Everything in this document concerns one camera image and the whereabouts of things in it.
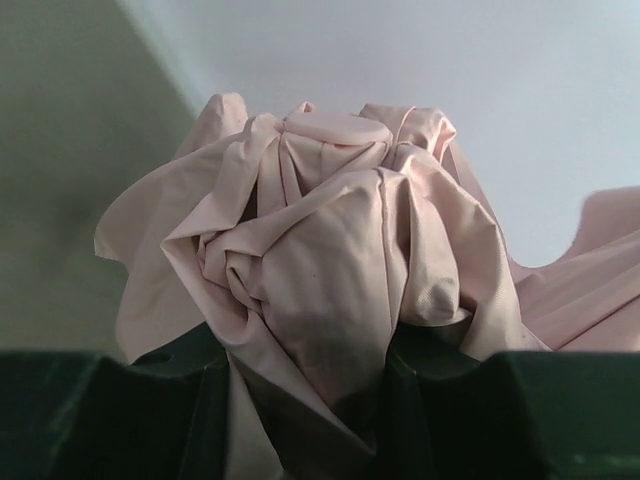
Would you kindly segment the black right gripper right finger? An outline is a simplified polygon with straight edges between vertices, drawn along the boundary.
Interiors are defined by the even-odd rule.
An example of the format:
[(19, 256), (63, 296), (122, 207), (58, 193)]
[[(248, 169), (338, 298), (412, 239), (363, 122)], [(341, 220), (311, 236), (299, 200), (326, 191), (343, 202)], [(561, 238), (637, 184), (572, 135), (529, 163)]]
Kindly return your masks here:
[(635, 479), (639, 357), (507, 351), (476, 361), (402, 325), (382, 389), (386, 479)]

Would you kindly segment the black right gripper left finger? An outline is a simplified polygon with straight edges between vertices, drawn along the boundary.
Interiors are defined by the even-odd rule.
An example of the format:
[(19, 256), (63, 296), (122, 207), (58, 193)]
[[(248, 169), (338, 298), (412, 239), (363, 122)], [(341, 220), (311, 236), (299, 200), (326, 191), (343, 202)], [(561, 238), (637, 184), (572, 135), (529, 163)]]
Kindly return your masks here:
[(206, 325), (127, 365), (1, 354), (4, 479), (221, 479), (229, 366)]

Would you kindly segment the pink and black umbrella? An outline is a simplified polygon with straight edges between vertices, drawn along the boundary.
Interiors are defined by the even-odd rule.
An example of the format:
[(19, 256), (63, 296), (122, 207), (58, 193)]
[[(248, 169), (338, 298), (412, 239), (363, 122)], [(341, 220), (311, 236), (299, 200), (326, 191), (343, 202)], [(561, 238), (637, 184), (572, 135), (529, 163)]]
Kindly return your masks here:
[(128, 280), (137, 360), (206, 325), (229, 366), (226, 479), (386, 479), (382, 389), (402, 326), (485, 361), (639, 357), (639, 191), (599, 191), (571, 247), (527, 268), (438, 110), (208, 102), (174, 159), (95, 233)]

